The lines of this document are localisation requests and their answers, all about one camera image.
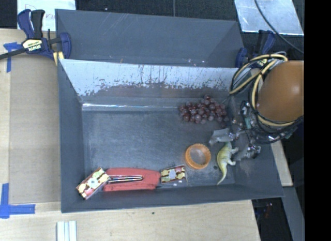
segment grape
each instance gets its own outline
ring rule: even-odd
[[[209,105],[209,109],[210,109],[211,111],[215,110],[215,108],[216,108],[216,106],[215,106],[214,104],[210,104],[210,105]]]
[[[183,115],[183,120],[186,121],[186,122],[189,122],[190,121],[190,115],[189,114],[184,114]]]
[[[199,110],[198,110],[198,114],[199,115],[202,115],[202,114],[204,114],[205,113],[205,110],[203,109],[203,108],[200,108]]]
[[[186,109],[186,106],[185,105],[179,106],[179,111],[183,111],[184,109]]]
[[[230,120],[225,104],[219,104],[208,94],[204,95],[198,103],[187,101],[178,108],[185,122],[205,124],[207,121],[216,120],[222,128],[225,128],[226,122]]]
[[[199,115],[199,114],[197,114],[197,115],[194,116],[194,117],[195,117],[195,120],[196,120],[196,121],[201,121],[201,119],[202,119],[201,115]]]

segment blue clamp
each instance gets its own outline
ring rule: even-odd
[[[9,205],[9,183],[2,184],[1,202],[0,202],[0,218],[8,219],[10,215],[16,214],[34,214],[35,204]]]
[[[268,53],[276,41],[276,36],[272,31],[259,30],[258,44],[252,51],[248,52],[246,48],[240,48],[237,53],[235,67],[239,68],[250,59]]]
[[[4,48],[7,50],[7,52],[11,52],[13,50],[18,50],[22,48],[22,45],[17,42],[10,42],[10,43],[5,43]],[[7,73],[11,71],[11,57],[8,57],[7,59]]]

